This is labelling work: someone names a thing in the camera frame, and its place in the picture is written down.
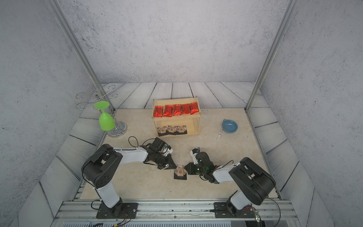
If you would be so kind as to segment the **black floral tea bag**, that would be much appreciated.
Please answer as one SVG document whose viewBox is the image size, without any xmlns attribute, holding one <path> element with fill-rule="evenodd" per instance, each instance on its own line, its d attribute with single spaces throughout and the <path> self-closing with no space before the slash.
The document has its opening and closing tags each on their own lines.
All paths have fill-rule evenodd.
<svg viewBox="0 0 363 227">
<path fill-rule="evenodd" d="M 177 127 L 169 125 L 166 128 L 166 132 L 167 132 L 167 134 L 176 135 L 177 134 Z"/>
<path fill-rule="evenodd" d="M 169 134 L 168 126 L 158 127 L 157 128 L 157 133 L 158 133 L 159 137 L 168 135 Z"/>
<path fill-rule="evenodd" d="M 178 165 L 174 171 L 175 180 L 187 180 L 187 171 L 183 165 Z"/>
<path fill-rule="evenodd" d="M 177 135 L 183 135 L 183 134 L 187 134 L 187 126 L 186 125 L 180 125 L 180 126 L 176 126 L 176 134 Z"/>
</svg>

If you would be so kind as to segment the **red tea bag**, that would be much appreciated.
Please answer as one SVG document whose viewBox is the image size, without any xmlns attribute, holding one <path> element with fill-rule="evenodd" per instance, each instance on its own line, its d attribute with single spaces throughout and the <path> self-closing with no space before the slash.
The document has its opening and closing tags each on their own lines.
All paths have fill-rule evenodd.
<svg viewBox="0 0 363 227">
<path fill-rule="evenodd" d="M 155 106 L 153 117 L 163 117 L 164 107 L 163 106 Z"/>
<path fill-rule="evenodd" d="M 182 105 L 174 105 L 173 106 L 173 116 L 182 115 Z"/>
<path fill-rule="evenodd" d="M 181 106 L 181 112 L 182 114 L 190 114 L 191 110 L 190 110 L 190 105 L 189 104 L 184 104 Z"/>
<path fill-rule="evenodd" d="M 174 106 L 173 105 L 165 105 L 164 106 L 163 117 L 172 117 L 173 116 L 173 111 L 174 111 Z"/>
<path fill-rule="evenodd" d="M 190 110 L 190 114 L 198 113 L 199 112 L 198 102 L 189 104 L 189 110 Z"/>
</svg>

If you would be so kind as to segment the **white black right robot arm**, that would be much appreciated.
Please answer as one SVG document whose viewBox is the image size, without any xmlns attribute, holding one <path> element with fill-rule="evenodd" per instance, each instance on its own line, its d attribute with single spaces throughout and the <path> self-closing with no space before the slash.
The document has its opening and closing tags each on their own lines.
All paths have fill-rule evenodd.
<svg viewBox="0 0 363 227">
<path fill-rule="evenodd" d="M 268 172 L 248 157 L 244 157 L 237 164 L 230 161 L 223 166 L 217 166 L 207 153 L 198 149 L 194 149 L 191 156 L 193 161 L 184 167 L 188 175 L 198 175 L 202 180 L 214 184 L 234 182 L 239 188 L 226 202 L 214 203 L 214 209 L 210 212 L 216 218 L 255 218 L 258 222 L 261 220 L 253 206 L 261 205 L 276 187 L 276 181 Z"/>
</svg>

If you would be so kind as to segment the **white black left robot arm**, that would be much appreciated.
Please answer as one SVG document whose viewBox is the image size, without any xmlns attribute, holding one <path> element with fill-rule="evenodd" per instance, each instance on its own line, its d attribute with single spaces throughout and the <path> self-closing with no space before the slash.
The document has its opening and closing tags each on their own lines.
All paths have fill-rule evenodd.
<svg viewBox="0 0 363 227">
<path fill-rule="evenodd" d="M 151 141 L 131 148 L 114 148 L 104 144 L 85 161 L 81 175 L 93 186 L 101 201 L 96 209 L 97 219 L 136 218 L 139 204 L 124 203 L 112 184 L 112 178 L 120 165 L 137 162 L 157 166 L 160 170 L 177 169 L 171 155 L 173 149 L 158 137 Z"/>
</svg>

